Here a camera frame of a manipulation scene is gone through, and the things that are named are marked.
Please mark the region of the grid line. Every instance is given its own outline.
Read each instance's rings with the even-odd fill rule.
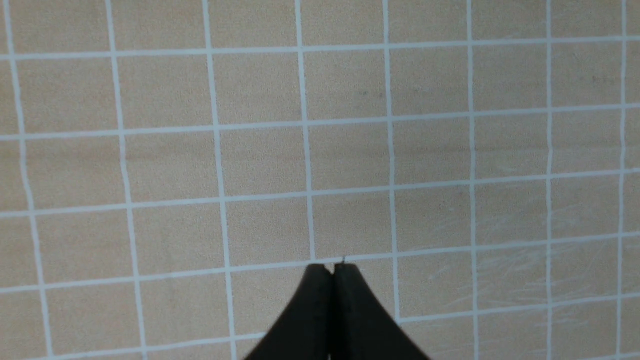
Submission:
[[[396,155],[394,150],[394,124],[392,120],[392,98],[391,98],[391,51],[389,48],[389,1],[382,0],[382,16],[385,39],[385,99],[387,110],[387,143],[389,148],[389,214],[391,224],[391,269],[394,287],[394,319],[400,319],[400,280],[398,278],[398,242],[396,223]]]
[[[478,330],[478,275],[476,246],[476,118],[474,115],[474,46],[472,29],[472,0],[467,0],[467,101],[469,107],[469,198],[470,198],[470,242],[472,309],[474,317],[474,359],[480,357],[480,333]]]
[[[632,236],[640,236],[640,231],[623,233],[622,235],[624,238],[632,237]],[[548,242],[550,242],[551,244],[581,243],[581,242],[588,242],[588,241],[595,241],[595,240],[613,239],[613,238],[617,238],[617,236],[618,236],[618,233],[611,233],[611,234],[600,234],[600,235],[591,235],[591,236],[579,236],[579,237],[573,237],[573,238],[559,238],[559,239],[553,239],[551,241],[533,240],[533,241],[521,241],[521,242],[500,243],[500,244],[491,244],[491,245],[476,245],[476,249],[477,250],[500,250],[500,249],[514,249],[514,248],[524,248],[524,247],[538,247],[540,245],[546,245]],[[431,248],[431,249],[422,249],[422,250],[399,251],[396,256],[399,258],[405,258],[408,256],[423,256],[428,254],[442,254],[446,252],[470,252],[470,251],[471,251],[471,246],[469,245],[469,246],[441,247],[441,248]],[[384,252],[380,254],[347,255],[345,257],[345,260],[358,261],[358,260],[373,260],[373,259],[389,259],[392,256],[393,254],[390,252]],[[342,258],[340,257],[333,257],[333,258],[317,259],[316,262],[335,263],[341,260]],[[267,270],[267,269],[274,269],[274,268],[306,266],[312,262],[313,262],[312,260],[286,261],[282,263],[265,263],[265,264],[257,264],[257,265],[230,266],[228,269],[230,272]],[[201,270],[185,270],[185,271],[178,271],[178,272],[140,275],[138,279],[140,281],[155,281],[155,280],[161,280],[161,279],[174,279],[179,277],[220,274],[225,271],[227,270],[223,266],[219,268],[206,268]],[[100,284],[115,284],[119,282],[133,282],[133,280],[134,280],[133,276],[110,277],[105,279],[50,282],[50,283],[43,284],[42,287],[48,290],[48,289],[58,289],[58,288],[71,288],[75,286],[91,286],[91,285],[100,285]],[[39,285],[10,286],[7,288],[0,288],[0,294],[15,293],[20,291],[33,291],[37,289],[39,289]]]
[[[307,186],[307,227],[309,233],[309,258],[316,258],[316,238],[314,233],[314,205],[311,198],[311,146],[309,145],[309,121],[307,114],[307,86],[305,81],[305,54],[302,51],[302,9],[300,0],[294,2],[296,9],[296,38],[298,41],[298,83],[300,86],[300,112],[302,114],[302,137],[305,148],[305,176]]]
[[[552,95],[552,46],[551,46],[551,1],[547,0],[546,8],[546,32],[547,32],[547,178],[545,179],[546,203],[547,203],[547,246],[545,258],[545,280],[547,286],[547,360],[552,359],[553,349],[553,294],[551,292],[551,221],[553,215],[553,204],[551,200],[551,174],[553,174],[554,146],[553,146],[553,95]]]
[[[127,171],[127,150],[124,136],[124,118],[122,115],[122,98],[120,95],[120,75],[118,74],[118,59],[113,54],[116,49],[115,31],[113,29],[113,12],[111,11],[111,0],[105,0],[104,5],[107,13],[107,25],[109,29],[109,46],[112,51],[111,71],[113,75],[113,89],[115,93],[116,117],[118,120],[118,138],[120,141],[120,171],[124,184],[125,204],[127,205],[127,232],[129,234],[129,246],[131,250],[131,268],[133,271],[134,294],[136,297],[136,310],[138,313],[138,332],[140,333],[140,347],[142,359],[147,360],[147,337],[145,332],[145,318],[142,310],[142,294],[140,291],[140,271],[138,270],[138,250],[136,246],[136,231],[133,224],[133,208],[131,205],[131,185],[129,183],[129,173]]]
[[[595,110],[621,110],[629,108],[640,108],[640,102],[633,102],[628,104],[601,104],[601,105],[586,105],[586,106],[562,106],[551,109],[552,113],[567,112],[567,111],[595,111]],[[352,118],[352,119],[326,119],[326,120],[309,120],[307,126],[325,126],[325,125],[347,125],[347,124],[362,124],[362,123],[376,123],[376,122],[398,122],[398,121],[413,121],[413,120],[438,120],[438,119],[453,119],[459,117],[489,117],[499,115],[528,115],[528,114],[543,114],[548,113],[548,108],[529,108],[529,109],[508,109],[508,110],[487,110],[487,111],[461,111],[456,113],[427,113],[418,115],[396,115],[385,117],[372,117],[372,118]],[[215,131],[219,130],[240,130],[240,129],[263,129],[272,127],[296,127],[304,126],[303,121],[280,121],[280,122],[259,122],[259,123],[247,123],[247,124],[219,124],[213,125],[201,125],[201,126],[168,126],[168,127],[147,127],[147,128],[132,128],[123,129],[124,135],[142,135],[142,134],[165,134],[165,133],[190,133],[201,131]],[[118,129],[110,130],[94,130],[94,131],[66,131],[57,133],[24,133],[24,134],[10,134],[0,135],[0,141],[17,141],[17,140],[43,140],[43,139],[55,139],[55,138],[79,138],[79,137],[92,137],[92,136],[118,136],[120,131]]]
[[[211,49],[211,23],[209,19],[209,0],[202,0],[202,16],[204,23],[204,38],[207,50]],[[216,97],[216,78],[213,69],[213,54],[207,54],[207,76],[209,80],[209,96],[211,101],[211,120],[213,126],[214,137],[214,154],[216,161],[216,179],[218,181],[218,195],[220,200],[220,227],[222,235],[222,248],[225,266],[223,268],[225,274],[225,291],[227,292],[227,322],[229,331],[229,345],[231,351],[231,360],[237,358],[236,347],[236,321],[234,316],[234,298],[233,285],[231,280],[231,258],[229,251],[229,234],[227,226],[227,203],[224,201],[225,184],[222,169],[222,150],[220,148],[220,122],[218,119],[218,100]]]
[[[564,37],[551,38],[552,44],[585,43],[585,42],[620,42],[622,36],[608,37]],[[628,41],[639,41],[640,35],[627,36]],[[390,49],[423,49],[430,47],[468,47],[480,45],[529,45],[546,44],[546,38],[512,38],[495,40],[454,40],[437,42],[405,42],[393,44],[350,44],[350,45],[306,45],[302,47],[304,53],[316,51],[357,51]],[[176,56],[176,55],[206,55],[206,54],[247,54],[247,53],[297,53],[297,46],[274,47],[217,47],[192,49],[154,49],[154,50],[116,50],[116,57],[124,56]],[[0,54],[0,60],[53,60],[80,58],[110,58],[111,51],[87,51],[77,53],[24,53]]]
[[[616,301],[616,359],[620,359],[620,343],[622,340],[622,233],[624,231],[624,214],[625,214],[625,157],[627,146],[625,142],[625,121],[627,111],[624,104],[627,101],[626,81],[627,77],[627,0],[621,0],[621,30],[622,30],[622,47],[621,47],[621,64],[620,64],[620,104],[623,105],[620,111],[620,178],[618,184],[618,299]]]
[[[623,174],[636,174],[640,173],[640,168],[628,168],[622,171]],[[592,176],[609,176],[619,175],[620,170],[596,170],[585,172],[564,172],[558,174],[551,174],[551,179],[567,179],[574,177],[592,177]],[[539,175],[527,175],[527,176],[509,176],[509,177],[490,177],[483,179],[475,179],[475,184],[495,184],[495,183],[515,183],[520,181],[532,181],[532,180],[546,180],[546,174]],[[423,188],[439,188],[446,186],[468,186],[470,180],[452,180],[452,181],[434,181],[429,183],[414,183],[414,184],[396,184],[394,186],[371,186],[364,188],[344,188],[344,189],[328,189],[328,190],[312,190],[312,196],[320,195],[340,195],[340,194],[354,194],[354,193],[369,193],[369,192],[387,192],[391,188],[394,191],[398,190],[417,190]],[[273,199],[288,199],[293,197],[304,197],[306,192],[289,192],[289,193],[266,193],[260,195],[238,195],[238,196],[221,196],[221,197],[203,197],[194,199],[174,199],[174,200],[161,200],[161,201],[147,201],[147,202],[131,202],[130,204],[118,203],[118,204],[106,204],[106,205],[92,205],[92,206],[74,206],[69,208],[51,208],[51,209],[34,209],[32,211],[2,211],[0,212],[0,218],[11,217],[26,217],[30,214],[38,215],[53,215],[53,214],[65,214],[65,213],[82,213],[88,211],[107,211],[118,210],[127,208],[153,208],[158,206],[178,206],[178,205],[191,205],[191,204],[212,204],[217,202],[237,202],[237,201],[250,201],[250,200],[273,200]]]
[[[11,28],[11,11],[9,9],[9,0],[3,0],[4,8],[4,26],[6,32],[6,46],[9,54],[13,54],[13,31]],[[24,112],[22,111],[22,101],[20,94],[20,80],[18,78],[18,67],[15,60],[10,60],[11,79],[13,85],[13,100],[15,102],[15,112],[18,118],[18,132],[23,135],[24,129]],[[47,303],[47,293],[44,288],[44,273],[42,271],[42,254],[40,253],[40,236],[38,234],[38,224],[33,213],[35,205],[33,202],[33,192],[29,185],[29,176],[27,173],[27,145],[24,139],[19,141],[20,146],[20,176],[22,177],[22,185],[27,198],[29,226],[31,228],[31,239],[33,240],[33,255],[36,265],[36,273],[38,277],[38,286],[34,290],[38,290],[40,295],[40,309],[42,311],[42,325],[45,338],[45,346],[48,356],[53,355],[53,345],[51,340],[51,325],[49,323],[49,304]]]

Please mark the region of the beige surface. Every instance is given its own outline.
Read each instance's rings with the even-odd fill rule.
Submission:
[[[640,359],[640,0],[0,14],[0,359],[241,359],[343,256],[436,360]]]

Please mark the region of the white grid line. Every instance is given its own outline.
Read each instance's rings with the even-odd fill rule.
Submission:
[[[471,242],[471,279],[472,279],[472,308],[474,317],[474,359],[480,357],[480,333],[478,331],[478,276],[477,276],[477,245],[476,245],[476,118],[474,115],[474,48],[472,28],[472,0],[467,0],[467,100],[469,107],[469,151],[471,162],[469,168],[469,198],[470,198],[470,242]]]
[[[640,236],[640,231],[623,233],[622,235],[624,238],[632,237],[632,236]],[[580,237],[574,237],[574,238],[559,238],[559,239],[553,239],[550,242],[551,244],[582,243],[587,241],[614,239],[617,237],[618,237],[618,233],[611,233],[611,234],[600,234],[600,235],[591,235],[591,236],[580,236]],[[533,241],[520,241],[520,242],[501,243],[501,244],[492,244],[492,245],[476,245],[476,249],[479,251],[515,249],[515,248],[520,249],[524,247],[538,247],[541,245],[546,245],[548,242],[549,242],[548,240],[533,240]],[[458,246],[458,247],[431,248],[431,249],[423,249],[423,250],[399,251],[396,256],[399,258],[405,258],[408,256],[423,256],[423,255],[430,255],[430,254],[442,254],[442,253],[448,253],[448,252],[470,252],[471,249],[472,247],[470,245]],[[385,252],[381,254],[347,255],[345,257],[345,260],[360,261],[360,260],[373,260],[373,259],[390,259],[392,257],[393,257],[392,253]],[[283,263],[239,265],[239,266],[230,266],[228,270],[229,272],[267,270],[267,269],[274,269],[274,268],[306,266],[310,263],[336,263],[341,260],[342,258],[340,257],[334,257],[334,258],[317,259],[315,261],[301,260],[301,261],[286,261]],[[162,280],[162,279],[175,279],[179,277],[221,274],[226,271],[227,271],[227,268],[223,266],[220,268],[206,268],[201,270],[187,270],[187,271],[160,273],[160,274],[152,274],[152,275],[140,275],[138,279],[140,280],[140,282],[156,281],[156,280]],[[125,276],[125,277],[111,277],[111,278],[105,278],[105,279],[91,279],[91,280],[79,280],[79,281],[68,281],[68,282],[50,282],[50,283],[45,283],[42,286],[22,285],[22,286],[11,286],[8,288],[0,288],[0,294],[15,293],[20,291],[33,291],[33,290],[38,290],[40,287],[43,287],[45,290],[48,290],[48,289],[59,289],[59,288],[71,288],[76,286],[116,284],[121,282],[133,282],[133,281],[134,281],[133,276]]]
[[[640,102],[628,104],[601,104],[587,106],[563,106],[552,108],[553,113],[566,111],[593,111],[593,110],[620,110],[628,108],[640,108]],[[412,120],[436,120],[436,119],[452,119],[459,117],[485,117],[497,115],[527,115],[527,114],[543,114],[548,113],[548,108],[530,108],[530,109],[508,109],[508,110],[488,110],[488,111],[463,111],[457,113],[428,113],[420,115],[402,115],[402,116],[385,116],[372,118],[353,118],[353,119],[326,119],[326,120],[309,120],[307,126],[324,126],[324,125],[347,125],[362,124],[376,122],[393,122],[412,121]],[[175,127],[148,127],[136,129],[123,129],[124,135],[140,135],[140,134],[165,134],[165,133],[190,133],[201,131],[219,130],[240,130],[240,129],[263,129],[272,127],[295,127],[305,125],[302,121],[280,121],[280,122],[261,122],[250,124],[220,124],[217,127],[213,125],[202,126],[175,126]],[[17,141],[17,140],[42,140],[55,138],[79,138],[91,136],[118,136],[118,129],[96,130],[96,131],[69,131],[59,133],[24,133],[0,135],[0,141]]]
[[[552,38],[552,44],[584,43],[584,42],[619,42],[622,36],[609,37],[566,37]],[[640,36],[628,36],[628,41],[638,41]],[[441,42],[409,42],[382,44],[351,44],[351,45],[311,45],[303,46],[304,53],[314,51],[355,51],[355,50],[384,50],[390,49],[421,49],[430,47],[452,47],[469,45],[528,45],[546,44],[546,38],[514,38],[495,40],[471,40],[471,41],[441,41]],[[229,48],[194,48],[194,49],[156,49],[156,50],[116,50],[116,57],[124,56],[176,56],[176,55],[205,55],[205,54],[247,54],[247,53],[297,53],[297,46],[275,47],[229,47]],[[90,51],[80,53],[25,53],[25,54],[0,54],[0,60],[53,60],[53,59],[80,59],[80,58],[110,58],[111,51]]]
[[[547,178],[545,179],[546,203],[547,203],[547,246],[546,246],[546,285],[547,285],[547,360],[552,359],[552,331],[553,331],[553,294],[551,292],[551,239],[553,232],[551,231],[551,221],[553,215],[553,204],[551,203],[551,174],[553,173],[554,147],[553,147],[553,96],[551,86],[552,72],[552,47],[551,47],[551,1],[547,0]]]
[[[300,0],[294,2],[296,9],[296,38],[298,41],[298,81],[300,87],[300,112],[302,114],[302,135],[305,147],[305,173],[307,177],[307,227],[309,232],[309,258],[316,258],[316,238],[314,234],[314,208],[311,198],[311,146],[309,145],[309,120],[307,114],[307,86],[305,81],[305,54],[302,51],[302,9]]]
[[[640,173],[640,168],[629,168],[623,170],[623,174],[636,174]],[[592,176],[609,176],[619,175],[620,170],[596,170],[586,172],[566,172],[559,174],[551,174],[551,179],[567,179],[573,177],[592,177]],[[475,184],[495,184],[495,183],[515,183],[520,181],[532,181],[532,180],[546,180],[546,174],[540,175],[527,175],[527,176],[511,176],[511,177],[491,177],[484,179],[475,179]],[[345,188],[345,189],[329,189],[329,190],[313,190],[311,196],[322,195],[340,195],[340,194],[354,194],[354,193],[368,193],[368,192],[387,192],[390,189],[394,191],[398,190],[417,190],[423,188],[439,188],[445,186],[469,186],[470,180],[452,180],[452,181],[436,181],[431,183],[415,183],[415,184],[395,184],[394,186],[372,186],[365,188]],[[53,214],[68,214],[68,213],[84,213],[89,211],[108,211],[119,209],[138,209],[138,208],[153,208],[157,206],[178,206],[178,205],[190,205],[190,204],[212,204],[217,202],[236,202],[236,201],[249,201],[249,200],[273,200],[273,199],[288,199],[293,197],[307,196],[307,192],[290,192],[290,193],[267,193],[260,195],[238,195],[238,196],[221,196],[221,197],[204,197],[196,199],[174,199],[174,200],[162,200],[162,201],[148,201],[148,202],[132,202],[130,204],[105,204],[94,206],[75,206],[70,208],[51,208],[51,209],[34,209],[33,211],[4,211],[0,212],[0,218],[11,217],[26,217],[30,214],[36,216],[39,215],[53,215]]]
[[[394,150],[394,124],[392,120],[392,98],[391,98],[391,51],[389,48],[389,1],[382,0],[382,16],[385,39],[385,93],[387,109],[387,143],[389,148],[389,214],[391,221],[391,268],[394,286],[394,319],[400,320],[400,288],[398,278],[398,243],[396,224],[396,155]]]
[[[113,75],[113,88],[115,93],[116,117],[118,120],[118,138],[120,141],[120,171],[124,184],[125,204],[127,205],[127,230],[129,233],[129,246],[131,248],[131,268],[133,271],[134,294],[136,297],[136,310],[138,312],[138,331],[140,333],[140,347],[142,359],[147,360],[147,334],[145,332],[145,318],[142,310],[142,294],[140,291],[140,272],[138,271],[138,250],[136,248],[136,232],[133,225],[133,209],[131,207],[131,186],[127,170],[127,151],[124,136],[124,118],[122,115],[122,98],[120,97],[120,75],[118,74],[118,59],[114,55],[116,49],[115,31],[113,29],[113,13],[111,0],[105,0],[104,6],[107,13],[107,27],[109,31],[109,47],[111,48],[111,71]]]
[[[637,297],[640,297],[640,293],[628,293],[628,294],[622,295],[622,297],[624,299],[637,298]],[[610,300],[614,300],[616,298],[617,298],[617,295],[603,296],[603,297],[590,297],[590,298],[584,298],[584,299],[576,299],[576,300],[567,300],[567,301],[562,301],[562,302],[556,302],[554,304],[554,306],[569,306],[569,305],[576,305],[576,304],[587,304],[587,303],[590,303],[590,302],[610,301]],[[533,304],[533,305],[524,305],[524,306],[497,307],[497,308],[492,308],[492,309],[482,309],[482,310],[479,310],[477,312],[474,312],[474,311],[461,311],[461,312],[456,312],[456,313],[446,313],[446,314],[437,314],[437,315],[413,316],[413,317],[408,317],[408,318],[401,319],[400,323],[421,322],[421,321],[427,321],[427,320],[451,319],[451,318],[458,318],[458,317],[462,317],[462,316],[474,316],[475,314],[488,315],[488,314],[509,313],[509,312],[512,312],[512,311],[542,310],[542,309],[546,309],[546,308],[547,308],[546,304]],[[185,341],[185,342],[181,342],[181,343],[172,343],[172,344],[165,344],[165,345],[158,345],[158,346],[149,346],[149,347],[147,347],[147,350],[148,351],[172,350],[172,349],[175,349],[175,348],[183,348],[183,347],[190,347],[190,346],[197,346],[197,345],[204,345],[204,344],[224,343],[224,342],[227,342],[227,341],[257,339],[257,338],[261,338],[263,336],[264,336],[264,333],[263,332],[259,332],[259,333],[253,333],[253,334],[227,336],[227,337],[222,337],[222,338],[199,339],[199,340]],[[71,360],[71,359],[80,359],[80,358],[85,358],[85,357],[131,354],[131,353],[138,353],[138,352],[141,352],[141,351],[142,351],[142,349],[140,347],[136,347],[136,348],[119,348],[119,349],[113,349],[113,350],[99,350],[99,351],[92,351],[92,352],[64,354],[64,355],[51,356],[51,357],[40,357],[40,358],[35,358],[35,359],[30,359],[30,360]],[[629,354],[621,354],[620,358],[624,359],[624,358],[628,358],[628,357],[634,357],[634,356],[638,356],[638,354],[640,354],[640,352],[629,353]],[[598,357],[598,358],[593,358],[593,359],[590,359],[590,360],[596,360],[596,359],[608,359],[608,360],[610,360],[611,356]]]
[[[4,7],[4,26],[6,31],[6,46],[10,55],[14,53],[13,48],[13,30],[11,28],[11,11],[9,9],[9,0],[3,1]],[[18,68],[15,60],[10,60],[11,79],[13,85],[13,100],[15,101],[15,112],[18,117],[18,131],[20,134],[25,133],[24,129],[24,112],[22,111],[22,101],[20,99],[20,81],[18,79]],[[47,303],[47,294],[44,288],[44,274],[42,272],[42,255],[40,253],[40,237],[38,235],[38,225],[34,214],[35,205],[33,202],[33,192],[29,185],[29,177],[27,173],[27,145],[24,139],[20,140],[20,175],[22,176],[22,185],[27,198],[29,224],[31,227],[31,238],[33,239],[33,255],[38,276],[38,286],[34,290],[38,290],[40,295],[40,308],[42,310],[42,324],[45,337],[45,346],[48,356],[53,355],[53,345],[51,341],[51,326],[49,324],[49,305]]]
[[[225,291],[227,292],[227,321],[229,331],[229,345],[231,350],[231,360],[237,359],[236,347],[236,321],[234,316],[233,286],[231,280],[231,260],[229,254],[229,235],[227,227],[227,204],[225,198],[225,185],[222,172],[222,151],[220,148],[220,122],[218,120],[218,100],[216,97],[216,79],[213,69],[213,55],[211,50],[211,23],[209,19],[209,0],[202,0],[202,16],[204,23],[205,46],[207,49],[207,75],[209,77],[209,96],[211,100],[211,119],[214,137],[214,154],[216,161],[216,177],[218,181],[218,195],[220,203],[220,224],[222,231],[223,257],[225,266]]]
[[[618,299],[616,302],[616,359],[620,359],[620,343],[622,339],[622,233],[624,231],[624,214],[625,214],[625,157],[627,146],[625,143],[625,120],[627,111],[624,104],[627,101],[626,81],[627,76],[627,0],[621,0],[621,30],[622,30],[622,47],[621,47],[621,64],[620,64],[620,104],[623,105],[620,111],[620,178],[618,184]]]

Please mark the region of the grid square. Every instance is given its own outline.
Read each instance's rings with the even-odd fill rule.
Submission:
[[[0,288],[38,284],[29,218],[0,218]]]
[[[640,351],[640,297],[622,299],[620,352]]]
[[[394,115],[468,110],[466,47],[394,49],[390,61]]]
[[[546,269],[547,248],[544,245],[479,251],[478,308],[546,304]]]
[[[140,345],[133,283],[47,290],[55,354]]]
[[[389,184],[387,124],[344,124],[309,129],[315,190]]]
[[[231,273],[236,334],[269,330],[291,300],[303,271],[290,267]]]
[[[546,35],[544,0],[475,0],[471,6],[473,38],[476,40],[543,38]]]
[[[147,344],[228,336],[224,274],[140,283]]]
[[[148,358],[149,360],[231,360],[231,347],[229,345],[229,343],[215,343],[151,351],[148,353]]]
[[[37,291],[0,294],[0,354],[7,359],[47,355]]]
[[[140,274],[224,266],[219,204],[133,210]]]
[[[109,50],[103,0],[20,0],[10,9],[16,53]]]
[[[28,133],[116,129],[110,59],[18,61]]]
[[[377,0],[301,2],[304,45],[380,44],[382,3]]]
[[[640,35],[640,3],[627,2],[627,34]]]
[[[625,167],[640,167],[640,108],[627,109],[625,119],[625,145],[627,153]]]
[[[433,359],[474,358],[474,317],[406,322],[402,330]]]
[[[128,135],[126,140],[133,201],[218,195],[213,132]]]
[[[8,51],[9,48],[6,45],[6,30],[4,26],[4,5],[0,4],[0,54],[6,54]]]
[[[27,210],[17,141],[0,142],[0,168],[0,211]]]
[[[627,43],[626,75],[626,101],[640,102],[640,41],[629,41]]]
[[[391,251],[388,192],[315,196],[313,203],[317,257]]]
[[[565,0],[551,3],[553,37],[605,37],[620,34],[621,1]]]
[[[622,292],[640,292],[640,237],[622,240]]]
[[[390,1],[388,16],[390,42],[467,39],[464,0]]]
[[[383,51],[305,53],[305,78],[310,120],[387,114]]]
[[[618,176],[551,180],[553,237],[618,232]]]
[[[296,46],[294,0],[209,0],[213,47]]]
[[[391,259],[352,261],[367,285],[390,316],[394,315],[394,274]]]
[[[201,0],[113,0],[118,50],[204,47]]]
[[[17,134],[18,115],[15,112],[11,66],[8,61],[0,61],[0,108],[3,109],[0,112],[0,135]]]
[[[476,185],[476,241],[489,245],[547,238],[544,180]]]
[[[394,123],[396,184],[469,178],[469,121],[441,119]]]
[[[131,276],[125,210],[36,217],[45,282]]]
[[[481,359],[546,359],[547,310],[478,316]]]
[[[547,154],[545,114],[476,117],[476,177],[544,174]]]
[[[624,230],[640,231],[640,174],[625,175],[623,191]]]
[[[544,45],[474,47],[474,108],[542,108],[547,103]]]
[[[310,258],[307,198],[227,203],[231,265]]]
[[[124,202],[117,136],[27,140],[36,209]]]
[[[554,301],[615,295],[617,239],[553,244],[551,292]]]
[[[582,359],[615,354],[616,301],[554,308],[553,359]]]
[[[118,73],[125,127],[212,124],[206,56],[126,56]]]
[[[469,246],[468,186],[396,191],[398,251]]]
[[[297,54],[216,55],[214,72],[220,124],[301,120]]]
[[[301,127],[222,131],[220,138],[227,195],[307,189]]]
[[[551,80],[553,105],[620,103],[621,44],[554,44]]]
[[[554,114],[553,172],[620,168],[620,111]]]
[[[471,311],[471,254],[444,252],[398,259],[400,315]]]

